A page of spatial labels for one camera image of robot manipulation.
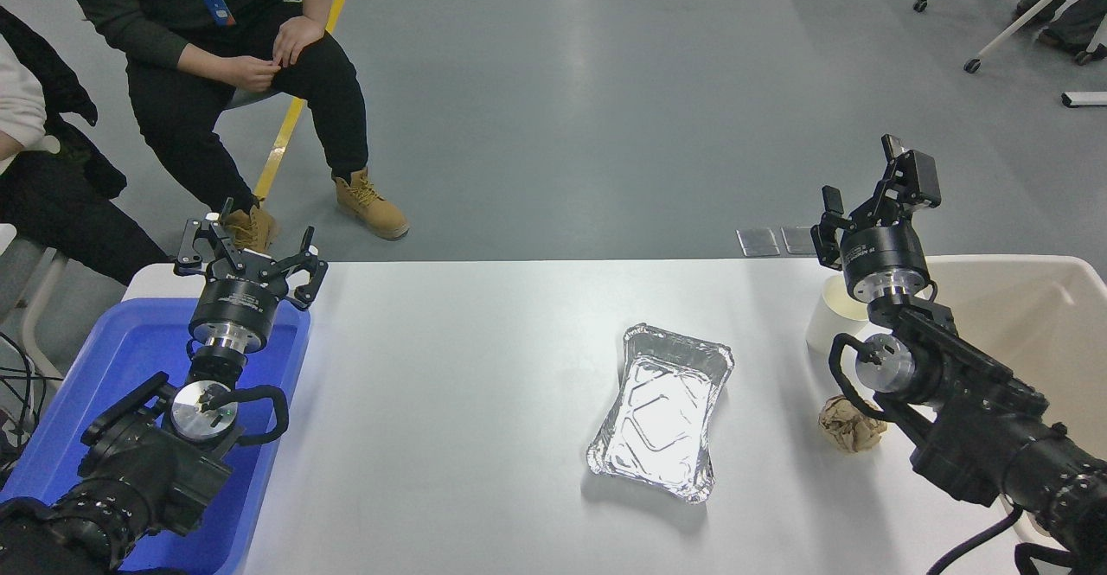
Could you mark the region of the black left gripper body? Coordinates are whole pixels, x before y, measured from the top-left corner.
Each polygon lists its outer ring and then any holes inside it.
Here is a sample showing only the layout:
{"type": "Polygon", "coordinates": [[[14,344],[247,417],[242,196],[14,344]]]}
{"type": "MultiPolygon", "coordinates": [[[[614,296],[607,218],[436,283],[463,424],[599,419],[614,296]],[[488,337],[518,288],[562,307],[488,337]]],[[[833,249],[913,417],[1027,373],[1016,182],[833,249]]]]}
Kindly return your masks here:
{"type": "Polygon", "coordinates": [[[189,332],[195,340],[234,337],[266,340],[272,333],[279,302],[288,295],[284,280],[216,277],[204,283],[189,332]]]}

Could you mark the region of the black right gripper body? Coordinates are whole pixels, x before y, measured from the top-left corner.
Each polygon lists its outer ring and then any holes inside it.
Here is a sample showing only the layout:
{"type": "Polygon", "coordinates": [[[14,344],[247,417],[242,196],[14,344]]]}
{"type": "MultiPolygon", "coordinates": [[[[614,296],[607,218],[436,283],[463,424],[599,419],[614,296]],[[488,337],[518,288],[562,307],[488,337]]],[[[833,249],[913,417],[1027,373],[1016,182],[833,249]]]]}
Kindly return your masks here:
{"type": "Polygon", "coordinates": [[[850,294],[918,294],[930,284],[921,242],[909,223],[846,233],[841,263],[850,294]]]}

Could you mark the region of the person's right hand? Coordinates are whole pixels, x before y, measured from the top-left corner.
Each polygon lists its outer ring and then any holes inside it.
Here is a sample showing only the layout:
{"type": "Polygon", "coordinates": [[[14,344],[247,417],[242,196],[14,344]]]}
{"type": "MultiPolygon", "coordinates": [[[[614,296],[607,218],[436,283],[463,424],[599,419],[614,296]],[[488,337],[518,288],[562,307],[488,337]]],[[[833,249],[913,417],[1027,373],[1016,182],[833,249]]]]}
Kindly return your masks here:
{"type": "Polygon", "coordinates": [[[265,92],[272,88],[273,79],[282,70],[272,61],[245,55],[225,58],[224,63],[226,82],[247,92],[265,92]]]}

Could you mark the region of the person's left hand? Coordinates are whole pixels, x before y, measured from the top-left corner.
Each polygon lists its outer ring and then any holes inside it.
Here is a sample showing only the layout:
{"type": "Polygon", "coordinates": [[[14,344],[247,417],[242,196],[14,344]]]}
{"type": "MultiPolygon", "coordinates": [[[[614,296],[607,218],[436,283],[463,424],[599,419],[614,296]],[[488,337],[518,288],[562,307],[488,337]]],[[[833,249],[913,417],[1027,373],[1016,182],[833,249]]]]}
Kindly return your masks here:
{"type": "Polygon", "coordinates": [[[272,64],[294,66],[306,48],[321,41],[325,34],[325,27],[308,16],[294,16],[284,21],[273,40],[272,64]]]}

